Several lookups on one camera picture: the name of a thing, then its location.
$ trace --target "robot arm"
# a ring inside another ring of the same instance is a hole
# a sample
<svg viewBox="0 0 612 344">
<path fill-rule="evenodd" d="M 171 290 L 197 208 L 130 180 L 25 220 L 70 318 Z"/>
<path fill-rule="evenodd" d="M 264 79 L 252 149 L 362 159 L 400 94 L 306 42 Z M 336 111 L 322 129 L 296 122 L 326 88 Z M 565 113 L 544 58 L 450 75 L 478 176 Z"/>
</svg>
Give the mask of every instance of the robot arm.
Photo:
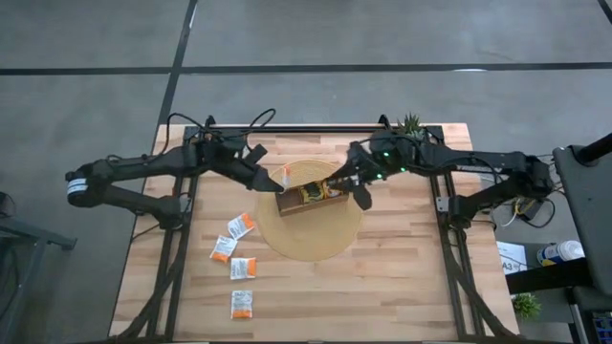
<svg viewBox="0 0 612 344">
<path fill-rule="evenodd" d="M 362 146 L 367 141 L 369 152 Z M 326 181 L 330 186 L 352 192 L 358 205 L 368 209 L 372 199 L 365 188 L 367 184 L 403 172 L 431 177 L 449 171 L 491 173 L 496 180 L 500 175 L 508 177 L 470 196 L 436 200 L 438 208 L 448 213 L 448 222 L 460 228 L 470 227 L 471 219 L 481 209 L 516 196 L 544 198 L 554 189 L 548 164 L 535 156 L 521 152 L 457 151 L 390 130 L 351 142 L 346 164 Z"/>
<path fill-rule="evenodd" d="M 267 153 L 255 146 L 243 159 L 246 139 L 241 135 L 227 138 L 207 135 L 158 156 L 98 160 L 66 174 L 68 202 L 79 207 L 109 204 L 134 213 L 150 213 L 162 229 L 174 229 L 183 223 L 184 206 L 178 195 L 153 198 L 126 190 L 112 183 L 161 175 L 194 177 L 214 171 L 256 191 L 280 192 L 282 186 L 268 177 L 257 164 Z"/>
</svg>

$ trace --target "potted plant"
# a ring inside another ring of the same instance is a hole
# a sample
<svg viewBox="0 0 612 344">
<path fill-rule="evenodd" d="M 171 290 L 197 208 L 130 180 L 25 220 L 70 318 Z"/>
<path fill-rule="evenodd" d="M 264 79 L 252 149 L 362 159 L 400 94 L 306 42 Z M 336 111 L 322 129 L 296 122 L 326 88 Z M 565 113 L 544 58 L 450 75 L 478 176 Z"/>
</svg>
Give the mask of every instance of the potted plant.
<svg viewBox="0 0 612 344">
<path fill-rule="evenodd" d="M 521 293 L 514 296 L 514 312 L 523 319 L 532 319 L 539 315 L 541 305 L 537 298 L 530 293 Z"/>
<path fill-rule="evenodd" d="M 425 128 L 420 126 L 419 116 L 409 113 L 404 118 L 404 123 L 398 119 L 397 133 L 404 134 L 416 140 L 423 140 L 426 137 Z"/>
</svg>

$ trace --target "wooden box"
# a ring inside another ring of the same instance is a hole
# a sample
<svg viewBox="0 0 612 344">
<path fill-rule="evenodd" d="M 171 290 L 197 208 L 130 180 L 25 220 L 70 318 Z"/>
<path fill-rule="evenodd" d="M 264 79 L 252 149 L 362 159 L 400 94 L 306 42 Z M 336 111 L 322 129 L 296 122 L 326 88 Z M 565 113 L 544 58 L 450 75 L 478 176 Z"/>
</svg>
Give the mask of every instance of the wooden box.
<svg viewBox="0 0 612 344">
<path fill-rule="evenodd" d="M 324 181 L 307 183 L 276 193 L 280 216 L 296 214 L 329 204 L 346 202 L 348 193 L 330 189 Z"/>
</svg>

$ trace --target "wooden table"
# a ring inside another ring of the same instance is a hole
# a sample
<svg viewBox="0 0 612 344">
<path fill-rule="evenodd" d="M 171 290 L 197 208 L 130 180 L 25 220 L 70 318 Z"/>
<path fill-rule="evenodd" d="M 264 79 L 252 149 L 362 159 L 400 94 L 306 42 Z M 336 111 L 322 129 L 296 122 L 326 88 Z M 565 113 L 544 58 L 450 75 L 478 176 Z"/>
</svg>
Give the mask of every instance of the wooden table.
<svg viewBox="0 0 612 344">
<path fill-rule="evenodd" d="M 442 125 L 448 146 L 471 149 L 466 124 Z M 156 151 L 164 144 L 165 127 L 160 129 Z M 183 132 L 183 125 L 171 126 L 170 147 L 181 143 Z M 268 149 L 261 163 L 272 172 L 299 160 L 340 166 L 348 143 L 363 137 L 253 134 L 249 141 Z M 459 194 L 481 187 L 475 175 L 453 173 L 453 178 Z M 173 181 L 149 178 L 144 192 L 155 197 L 170 194 Z M 253 214 L 257 194 L 215 173 L 204 174 L 194 203 L 175 340 L 456 339 L 429 180 L 404 173 L 374 183 L 369 190 L 374 205 L 364 212 L 356 241 L 343 253 L 315 263 L 294 261 L 270 249 L 255 230 L 240 240 L 234 256 L 256 257 L 257 277 L 230 281 L 229 267 L 208 256 L 217 236 L 228 235 L 231 218 Z M 154 224 L 151 217 L 142 217 L 135 233 Z M 163 233 L 154 230 L 132 244 L 110 334 L 125 329 L 151 295 L 162 239 Z M 468 245 L 478 291 L 504 325 L 518 333 L 491 227 L 474 223 Z M 230 320 L 232 290 L 253 290 L 253 319 Z M 467 297 L 462 296 L 470 324 Z"/>
</svg>

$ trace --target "concrete floor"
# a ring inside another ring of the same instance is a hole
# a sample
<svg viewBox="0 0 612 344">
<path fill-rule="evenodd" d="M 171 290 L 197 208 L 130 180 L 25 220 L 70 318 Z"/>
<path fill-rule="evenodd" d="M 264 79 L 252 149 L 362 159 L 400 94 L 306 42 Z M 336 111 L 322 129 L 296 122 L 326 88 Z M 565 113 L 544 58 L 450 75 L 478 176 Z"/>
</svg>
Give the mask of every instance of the concrete floor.
<svg viewBox="0 0 612 344">
<path fill-rule="evenodd" d="M 169 67 L 187 0 L 4 0 L 0 69 Z M 186 66 L 612 61 L 597 0 L 200 0 Z M 29 222 L 78 237 L 49 249 L 20 343 L 104 338 L 134 222 L 65 200 L 64 173 L 107 154 L 148 152 L 167 75 L 0 76 L 0 190 Z M 224 123 L 264 109 L 275 122 L 371 122 L 416 112 L 466 122 L 476 149 L 544 154 L 610 132 L 612 71 L 182 75 L 173 111 Z M 127 185 L 140 189 L 142 182 Z M 567 204 L 499 240 L 576 238 Z M 504 209 L 496 214 L 507 221 Z M 569 340 L 564 326 L 521 324 Z"/>
</svg>

